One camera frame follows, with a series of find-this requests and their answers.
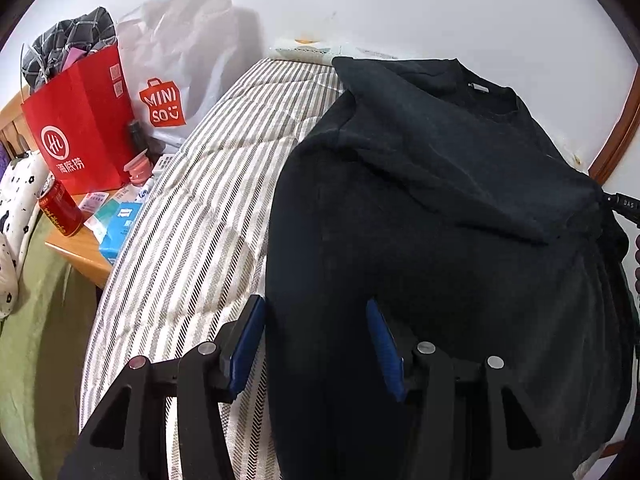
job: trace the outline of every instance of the blue tissue pack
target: blue tissue pack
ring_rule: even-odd
[[[140,207],[142,207],[141,203],[122,202],[116,214],[111,218],[107,227],[107,234],[104,235],[104,240],[102,240],[98,248],[100,254],[109,263],[114,264],[116,262],[120,248],[127,237],[130,227],[133,225],[136,215],[140,211]]]

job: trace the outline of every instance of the metal screw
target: metal screw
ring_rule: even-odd
[[[428,341],[420,341],[418,343],[418,352],[421,354],[433,354],[436,351],[436,345]]]
[[[202,355],[213,354],[216,351],[216,344],[211,341],[205,341],[198,346],[198,352]]]
[[[504,366],[504,361],[500,359],[497,355],[492,355],[486,360],[486,363],[495,370],[499,370]]]
[[[132,370],[137,370],[138,368],[142,368],[146,364],[146,358],[143,355],[136,355],[129,359],[129,368]]]

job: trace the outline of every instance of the wooden nightstand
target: wooden nightstand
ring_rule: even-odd
[[[74,196],[76,203],[83,198],[84,195]],[[41,221],[47,222],[49,219],[42,218]],[[75,269],[88,277],[96,286],[104,288],[111,272],[111,264],[98,251],[98,240],[89,229],[82,226],[75,235],[66,238],[60,231],[53,228],[45,243],[62,254]]]

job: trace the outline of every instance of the qr code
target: qr code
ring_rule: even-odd
[[[124,92],[122,88],[122,80],[113,85],[113,91],[116,92],[116,97],[120,97],[122,95],[122,93]]]
[[[111,80],[116,81],[116,79],[122,76],[122,72],[120,72],[120,64],[115,64],[109,67],[109,72],[111,73]]]

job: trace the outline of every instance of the hi logo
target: hi logo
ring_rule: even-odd
[[[40,139],[44,149],[53,158],[65,160],[69,156],[69,143],[60,128],[45,126],[40,133]]]
[[[149,122],[156,128],[183,126],[180,90],[173,81],[162,82],[158,78],[146,82],[148,88],[140,92],[140,100],[149,108]]]

